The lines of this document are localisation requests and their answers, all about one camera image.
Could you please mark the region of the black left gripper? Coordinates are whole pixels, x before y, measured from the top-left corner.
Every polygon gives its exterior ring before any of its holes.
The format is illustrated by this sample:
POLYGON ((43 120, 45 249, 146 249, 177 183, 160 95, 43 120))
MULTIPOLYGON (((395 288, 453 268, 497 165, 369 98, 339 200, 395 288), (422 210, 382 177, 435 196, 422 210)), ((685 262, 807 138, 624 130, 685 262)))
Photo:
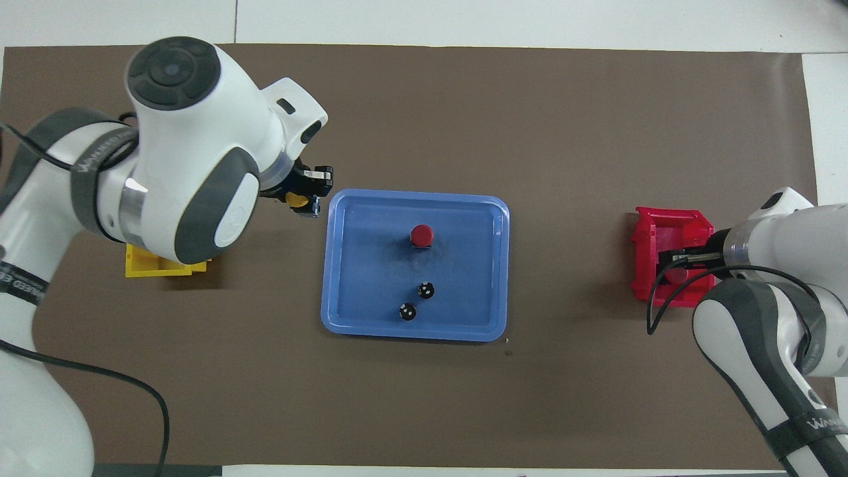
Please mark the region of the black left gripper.
POLYGON ((276 186, 262 190, 263 198, 285 199, 288 194, 305 198, 289 200, 289 209, 295 215, 316 218, 321 211, 321 198, 331 192, 331 166, 316 166, 311 169, 302 162, 295 162, 291 171, 276 186))

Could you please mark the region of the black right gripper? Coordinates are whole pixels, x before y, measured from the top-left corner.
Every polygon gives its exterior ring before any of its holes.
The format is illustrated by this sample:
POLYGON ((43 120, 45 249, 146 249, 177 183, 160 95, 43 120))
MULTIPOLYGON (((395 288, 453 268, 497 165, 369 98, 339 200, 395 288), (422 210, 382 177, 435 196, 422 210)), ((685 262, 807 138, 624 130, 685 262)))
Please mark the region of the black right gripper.
POLYGON ((679 248, 671 250, 672 259, 685 259, 683 266, 703 266, 707 270, 725 266, 724 245, 729 232, 715 232, 700 248, 679 248))

